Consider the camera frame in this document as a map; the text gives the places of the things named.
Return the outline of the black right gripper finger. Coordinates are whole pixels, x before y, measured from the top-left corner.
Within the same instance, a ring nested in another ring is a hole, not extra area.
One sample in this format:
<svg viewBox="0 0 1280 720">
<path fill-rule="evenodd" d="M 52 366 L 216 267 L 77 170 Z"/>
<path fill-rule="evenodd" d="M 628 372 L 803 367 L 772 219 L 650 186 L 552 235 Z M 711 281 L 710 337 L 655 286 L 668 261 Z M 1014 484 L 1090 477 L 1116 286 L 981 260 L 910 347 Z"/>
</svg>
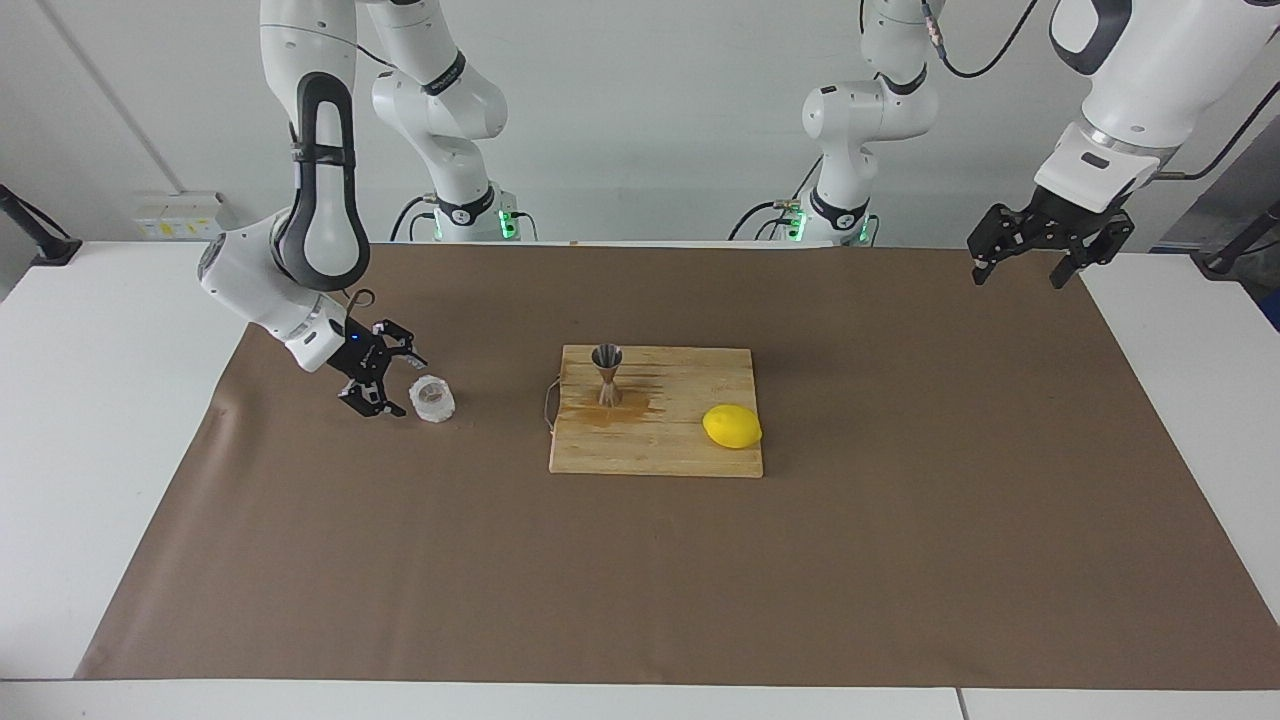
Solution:
<svg viewBox="0 0 1280 720">
<path fill-rule="evenodd" d="M 411 331 L 390 319 L 383 319 L 372 324 L 372 334 L 389 357 L 404 357 L 412 368 L 428 369 L 428 361 L 415 350 Z"/>
<path fill-rule="evenodd" d="M 406 416 L 406 410 L 385 396 L 385 389 L 380 380 L 361 382 L 351 379 L 338 393 L 338 397 L 348 407 L 365 418 L 392 415 Z"/>
</svg>

